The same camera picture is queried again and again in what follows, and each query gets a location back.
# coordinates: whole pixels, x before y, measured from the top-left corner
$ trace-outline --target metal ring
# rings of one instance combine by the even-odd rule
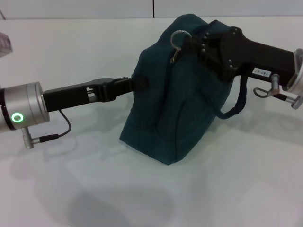
[[[192,38],[191,34],[190,34],[189,32],[187,32],[187,31],[184,31],[184,30],[177,30],[177,31],[173,32],[173,34],[171,34],[171,37],[170,37],[170,43],[171,43],[171,45],[172,45],[175,49],[177,49],[177,50],[179,50],[179,51],[181,51],[181,47],[178,47],[178,46],[176,46],[176,45],[174,44],[173,38],[175,37],[175,35],[181,34],[181,33],[185,33],[185,34],[188,35],[190,38]]]
[[[259,98],[267,98],[267,97],[270,97],[270,96],[271,96],[271,94],[270,94],[269,91],[266,91],[266,90],[261,89],[261,88],[259,88],[259,87],[255,87],[253,91],[254,91],[254,94],[255,94],[257,97],[259,97]],[[266,95],[260,95],[257,91],[264,92]]]

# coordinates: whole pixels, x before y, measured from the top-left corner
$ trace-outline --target dark teal cloth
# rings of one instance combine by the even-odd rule
[[[219,81],[195,54],[183,54],[171,64],[175,49],[170,36],[176,30],[203,35],[228,28],[218,21],[208,25],[193,14],[183,15],[141,53],[132,78],[146,77],[149,87],[134,91],[134,104],[120,140],[167,165],[189,153],[213,122],[213,105],[220,110],[225,103],[232,81]]]

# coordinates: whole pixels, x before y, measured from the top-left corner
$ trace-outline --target silver connector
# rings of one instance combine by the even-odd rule
[[[271,96],[280,93],[279,80],[280,76],[278,74],[274,74],[271,76],[271,90],[269,91]]]
[[[287,86],[282,87],[284,91],[301,96],[303,94],[303,50],[297,49],[294,52],[295,74],[288,82]]]
[[[0,90],[5,111],[0,110],[0,132],[49,121],[39,82],[7,87]]]
[[[33,144],[41,143],[39,137],[32,139]]]
[[[290,103],[290,104],[294,104],[295,103],[295,99],[294,98],[291,98],[289,96],[287,96],[286,100],[285,100],[287,103]]]
[[[302,105],[302,103],[303,103],[303,97],[302,96],[298,96],[294,100],[294,102],[293,102],[293,104],[291,106],[292,106],[293,109],[297,110]]]
[[[24,145],[27,149],[31,149],[34,147],[34,144],[32,142],[32,137],[29,133],[28,127],[22,128],[21,129],[22,134],[23,134],[23,141],[24,141]]]

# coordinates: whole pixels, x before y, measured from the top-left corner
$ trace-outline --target white table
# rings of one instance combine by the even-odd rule
[[[205,18],[207,22],[215,18]],[[257,42],[303,47],[303,17],[223,17]],[[0,21],[14,52],[0,84],[44,90],[131,76],[141,51],[173,19]],[[119,142],[132,94],[64,110],[65,137],[25,150],[21,132],[0,135],[1,227],[299,227],[303,222],[303,107],[259,99],[249,79],[245,110],[215,120],[180,162],[163,165]],[[224,106],[238,95],[239,81]],[[60,133],[59,113],[31,127]]]

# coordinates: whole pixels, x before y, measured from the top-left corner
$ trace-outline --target bag strap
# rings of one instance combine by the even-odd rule
[[[220,119],[228,119],[238,113],[240,113],[246,104],[246,94],[247,94],[247,79],[248,76],[245,75],[241,75],[241,79],[240,79],[240,91],[239,91],[239,96],[238,96],[238,100],[237,103],[235,104],[235,106],[228,112],[226,113],[222,113],[221,109],[217,108],[216,105],[214,104],[213,100],[207,96],[207,101],[208,103],[212,106],[214,113],[216,114],[216,116]]]

